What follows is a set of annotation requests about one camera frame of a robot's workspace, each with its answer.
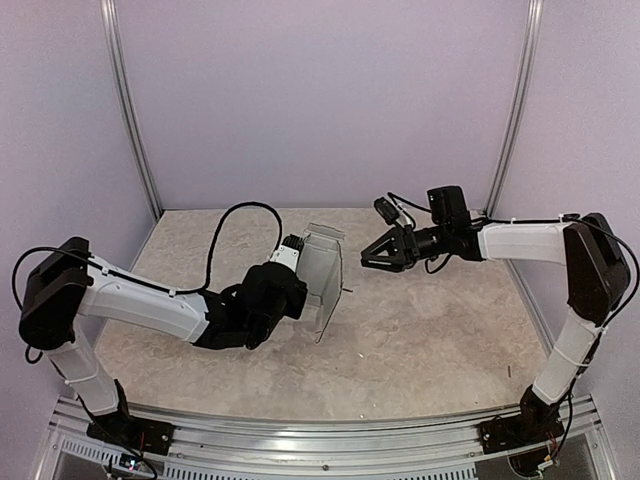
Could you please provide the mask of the white paper box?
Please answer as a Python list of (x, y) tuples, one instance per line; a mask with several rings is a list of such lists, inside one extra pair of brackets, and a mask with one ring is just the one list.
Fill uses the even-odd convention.
[(316, 309), (316, 344), (322, 340), (342, 295), (344, 239), (344, 232), (327, 225), (310, 222), (304, 230), (297, 274), (307, 284), (306, 304)]

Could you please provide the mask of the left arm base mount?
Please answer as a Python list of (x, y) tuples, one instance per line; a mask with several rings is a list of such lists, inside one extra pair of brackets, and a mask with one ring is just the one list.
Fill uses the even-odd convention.
[(142, 453), (167, 456), (175, 426), (146, 418), (98, 417), (87, 428), (90, 438)]

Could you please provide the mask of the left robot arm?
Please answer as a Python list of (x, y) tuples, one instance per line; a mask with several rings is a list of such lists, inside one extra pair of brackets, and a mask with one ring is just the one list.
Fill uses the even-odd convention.
[(88, 411), (100, 417), (102, 430), (121, 445), (139, 436), (139, 421), (126, 412), (119, 384), (75, 328), (77, 316), (118, 320), (209, 350), (253, 350), (282, 318), (299, 318), (306, 302), (307, 285), (297, 275), (304, 241), (296, 235), (287, 236), (268, 261), (252, 266), (241, 283), (220, 293), (180, 293), (153, 284), (99, 264), (88, 247), (86, 239), (73, 237), (49, 249), (30, 272), (19, 334), (49, 357)]

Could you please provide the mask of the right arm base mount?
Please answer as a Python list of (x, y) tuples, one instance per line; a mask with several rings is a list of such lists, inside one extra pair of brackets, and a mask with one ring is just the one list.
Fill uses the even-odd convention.
[(497, 416), (481, 422), (478, 434), (485, 455), (517, 449), (560, 438), (565, 430), (559, 418), (542, 426), (526, 426), (522, 415), (509, 417)]

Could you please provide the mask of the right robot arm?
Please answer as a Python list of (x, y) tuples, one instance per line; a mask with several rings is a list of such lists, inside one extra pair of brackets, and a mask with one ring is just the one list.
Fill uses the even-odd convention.
[(461, 187), (426, 193), (432, 226), (400, 224), (391, 197), (375, 200), (389, 230), (361, 252), (366, 268), (402, 272), (418, 262), (457, 256), (471, 262), (519, 260), (558, 264), (566, 269), (568, 313), (545, 366), (521, 399), (511, 433), (535, 442), (551, 424), (551, 410), (588, 368), (612, 318), (622, 309), (631, 270), (616, 237), (600, 213), (562, 214), (553, 220), (494, 220), (472, 217)]

